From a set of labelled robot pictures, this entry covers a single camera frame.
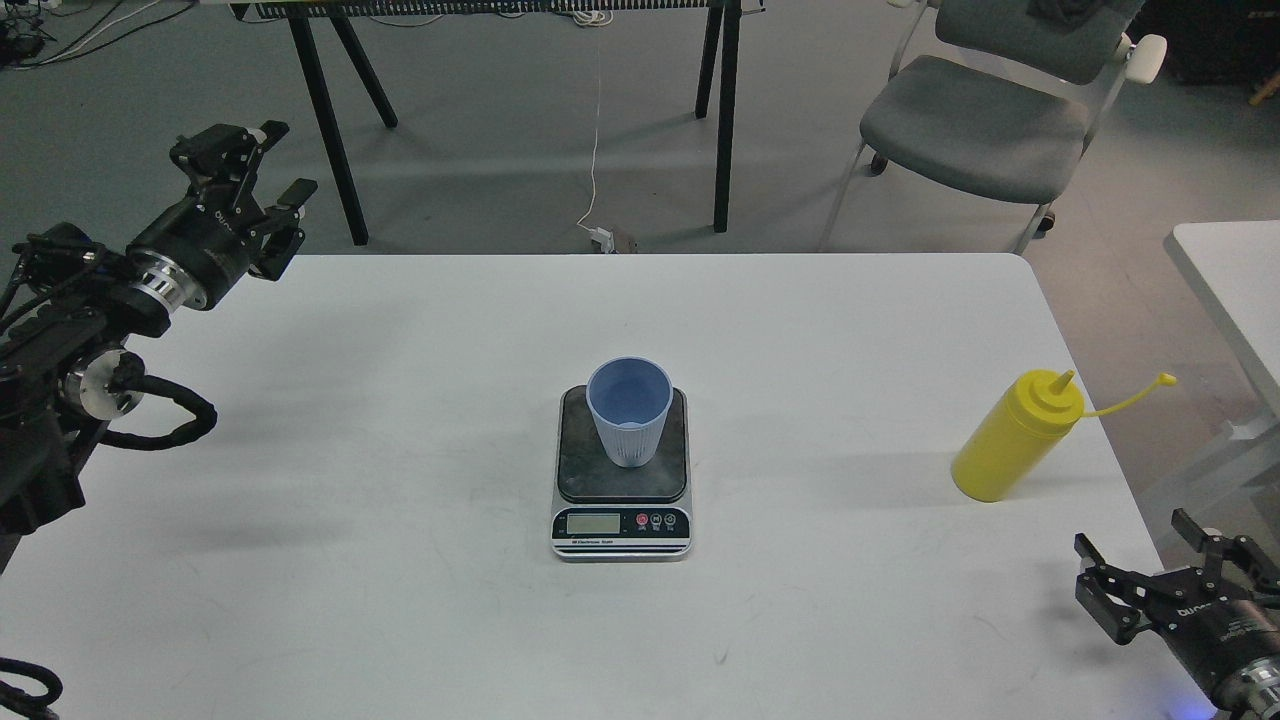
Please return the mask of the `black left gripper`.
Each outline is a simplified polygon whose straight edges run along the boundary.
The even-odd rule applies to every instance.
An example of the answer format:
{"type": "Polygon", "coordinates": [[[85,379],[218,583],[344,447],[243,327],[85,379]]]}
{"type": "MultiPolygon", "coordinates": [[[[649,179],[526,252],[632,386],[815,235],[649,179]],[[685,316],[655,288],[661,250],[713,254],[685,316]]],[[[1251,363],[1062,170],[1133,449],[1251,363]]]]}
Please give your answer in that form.
{"type": "Polygon", "coordinates": [[[128,243],[125,258],[136,269],[128,288],[166,313],[207,311],[247,272],[279,281],[305,241],[300,223],[317,182],[296,179],[248,231],[236,231],[230,220],[256,213],[252,193],[262,158],[289,132],[285,122],[266,120],[259,128],[219,123],[178,137],[169,158],[196,201],[169,206],[128,243]]]}

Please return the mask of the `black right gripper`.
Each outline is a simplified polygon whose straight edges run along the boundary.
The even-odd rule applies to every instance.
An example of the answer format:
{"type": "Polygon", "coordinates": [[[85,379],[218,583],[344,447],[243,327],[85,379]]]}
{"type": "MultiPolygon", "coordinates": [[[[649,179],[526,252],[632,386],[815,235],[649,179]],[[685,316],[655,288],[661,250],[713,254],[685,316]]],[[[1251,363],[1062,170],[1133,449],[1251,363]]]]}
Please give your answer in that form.
{"type": "Polygon", "coordinates": [[[1076,533],[1076,602],[1115,644],[1156,632],[1212,705],[1276,706],[1277,564],[1251,537],[1211,534],[1185,509],[1174,509],[1170,523],[1202,556],[1199,568],[1155,578],[1128,571],[1076,533]],[[1240,570],[1252,591],[1224,580],[1225,564],[1240,570]],[[1169,594],[1161,594],[1165,585],[1169,594]]]}

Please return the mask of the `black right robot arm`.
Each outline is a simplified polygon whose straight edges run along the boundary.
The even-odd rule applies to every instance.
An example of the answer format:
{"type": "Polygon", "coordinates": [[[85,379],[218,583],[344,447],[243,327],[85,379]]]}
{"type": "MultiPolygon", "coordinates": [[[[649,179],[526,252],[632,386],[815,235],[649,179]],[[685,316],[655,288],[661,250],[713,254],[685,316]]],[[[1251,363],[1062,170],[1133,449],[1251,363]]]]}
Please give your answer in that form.
{"type": "Polygon", "coordinates": [[[1157,634],[1204,697],[1233,719],[1277,717],[1277,564],[1251,537],[1208,530],[1184,509],[1172,511],[1171,527],[1201,565],[1129,571],[1078,533],[1076,602],[1115,644],[1157,634]]]}

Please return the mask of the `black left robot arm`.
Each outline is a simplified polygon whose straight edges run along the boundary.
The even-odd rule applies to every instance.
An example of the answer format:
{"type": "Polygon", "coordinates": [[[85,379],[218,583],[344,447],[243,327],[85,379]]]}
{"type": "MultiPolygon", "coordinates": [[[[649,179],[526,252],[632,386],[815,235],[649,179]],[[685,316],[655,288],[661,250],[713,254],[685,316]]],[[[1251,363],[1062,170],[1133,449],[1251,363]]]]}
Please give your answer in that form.
{"type": "Polygon", "coordinates": [[[122,252],[68,222],[14,246],[3,288],[4,560],[84,505],[79,474],[99,446],[163,451],[216,425],[212,404],[151,375],[125,342],[163,336],[182,307],[214,309],[247,275],[283,275],[317,183],[298,178],[269,205],[253,187],[288,132],[266,120],[179,137],[169,155],[188,188],[122,252]]]}

